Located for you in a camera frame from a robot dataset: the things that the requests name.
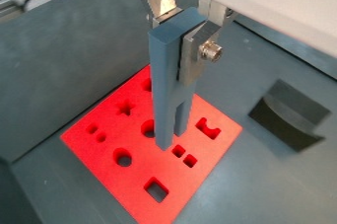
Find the circular hole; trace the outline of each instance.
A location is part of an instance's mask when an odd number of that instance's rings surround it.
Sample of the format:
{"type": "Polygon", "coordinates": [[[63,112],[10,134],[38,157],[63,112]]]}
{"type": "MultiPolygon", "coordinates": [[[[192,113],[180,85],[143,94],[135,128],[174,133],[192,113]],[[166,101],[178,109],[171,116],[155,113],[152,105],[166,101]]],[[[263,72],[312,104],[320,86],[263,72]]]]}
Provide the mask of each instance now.
{"type": "Polygon", "coordinates": [[[114,160],[122,167],[130,167],[132,165],[132,155],[124,148],[119,148],[114,152],[114,160]]]}
{"type": "Polygon", "coordinates": [[[98,141],[98,142],[104,142],[106,139],[107,139],[106,133],[98,134],[98,136],[96,136],[96,141],[98,141]]]}
{"type": "Polygon", "coordinates": [[[142,131],[144,136],[147,136],[148,138],[155,137],[155,121],[152,119],[147,120],[143,123],[142,131]]]}

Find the square hole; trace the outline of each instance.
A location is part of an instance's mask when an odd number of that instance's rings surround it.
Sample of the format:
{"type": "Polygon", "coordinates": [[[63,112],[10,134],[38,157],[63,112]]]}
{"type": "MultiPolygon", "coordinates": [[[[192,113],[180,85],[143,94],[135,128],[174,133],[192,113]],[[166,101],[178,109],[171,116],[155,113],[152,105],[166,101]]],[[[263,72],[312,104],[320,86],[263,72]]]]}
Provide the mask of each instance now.
{"type": "Polygon", "coordinates": [[[190,168],[192,168],[195,166],[196,162],[198,162],[196,158],[191,154],[188,154],[187,157],[184,158],[184,164],[190,168]]]}
{"type": "Polygon", "coordinates": [[[96,141],[98,141],[98,142],[104,142],[106,139],[107,139],[107,134],[106,134],[106,133],[99,133],[99,134],[96,135],[96,141]]]}
{"type": "Polygon", "coordinates": [[[170,190],[156,178],[150,179],[144,189],[158,203],[162,203],[170,194],[170,190]]]}
{"type": "Polygon", "coordinates": [[[184,150],[184,148],[183,148],[180,145],[176,145],[176,146],[174,147],[174,149],[172,149],[172,153],[174,153],[174,155],[175,155],[178,158],[180,158],[180,157],[183,156],[184,152],[186,152],[186,150],[184,150]]]}
{"type": "Polygon", "coordinates": [[[94,134],[98,131],[98,129],[99,129],[99,126],[95,123],[92,123],[87,126],[86,131],[87,133],[94,134]]]}

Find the hex bolt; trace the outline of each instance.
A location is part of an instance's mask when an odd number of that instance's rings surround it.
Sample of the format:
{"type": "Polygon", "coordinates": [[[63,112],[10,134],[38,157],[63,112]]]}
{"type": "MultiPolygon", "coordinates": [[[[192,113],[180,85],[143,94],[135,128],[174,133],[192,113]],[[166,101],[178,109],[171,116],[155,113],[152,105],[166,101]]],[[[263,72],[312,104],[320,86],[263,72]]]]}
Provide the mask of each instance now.
{"type": "Polygon", "coordinates": [[[223,47],[214,41],[208,40],[200,47],[199,53],[204,60],[216,62],[223,54],[223,47]]]}

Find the red board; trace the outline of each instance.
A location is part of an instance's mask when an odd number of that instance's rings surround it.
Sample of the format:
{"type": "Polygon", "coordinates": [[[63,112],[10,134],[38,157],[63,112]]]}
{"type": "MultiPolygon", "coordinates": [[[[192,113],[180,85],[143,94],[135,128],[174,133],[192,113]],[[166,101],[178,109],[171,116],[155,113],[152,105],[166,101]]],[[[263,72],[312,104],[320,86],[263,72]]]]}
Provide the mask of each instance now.
{"type": "Polygon", "coordinates": [[[195,95],[187,132],[163,151],[148,137],[151,86],[148,66],[62,139],[138,222],[166,224],[183,210],[243,128],[195,95]]]}

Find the metal screw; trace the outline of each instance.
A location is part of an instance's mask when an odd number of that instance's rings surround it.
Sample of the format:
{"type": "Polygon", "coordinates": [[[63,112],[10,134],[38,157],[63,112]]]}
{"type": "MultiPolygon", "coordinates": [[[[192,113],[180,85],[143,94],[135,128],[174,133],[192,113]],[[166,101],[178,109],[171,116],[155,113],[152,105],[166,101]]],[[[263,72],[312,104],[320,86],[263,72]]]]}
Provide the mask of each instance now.
{"type": "Polygon", "coordinates": [[[234,13],[235,13],[234,9],[228,8],[226,12],[227,18],[230,18],[234,15],[234,13]]]}
{"type": "Polygon", "coordinates": [[[223,47],[214,41],[208,40],[200,47],[199,53],[204,60],[216,62],[223,54],[223,47]]]}

